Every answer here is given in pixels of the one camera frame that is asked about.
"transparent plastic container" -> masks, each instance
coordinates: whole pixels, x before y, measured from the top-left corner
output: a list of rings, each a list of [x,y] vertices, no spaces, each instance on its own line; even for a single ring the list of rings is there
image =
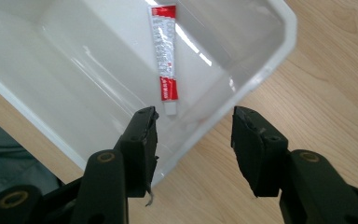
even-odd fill
[[[160,101],[147,9],[176,3],[177,115]],[[77,165],[154,105],[155,183],[296,43],[283,0],[0,0],[0,94]]]

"wooden table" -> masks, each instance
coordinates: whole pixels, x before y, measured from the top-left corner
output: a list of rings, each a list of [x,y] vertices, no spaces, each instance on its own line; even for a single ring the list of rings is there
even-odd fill
[[[290,149],[323,154],[358,187],[358,1],[286,2],[298,18],[296,49],[239,105],[267,118]],[[63,181],[81,176],[1,96],[0,125]],[[230,132],[227,114],[154,187],[152,206],[130,199],[131,223],[282,223],[278,199],[257,199],[242,178]]]

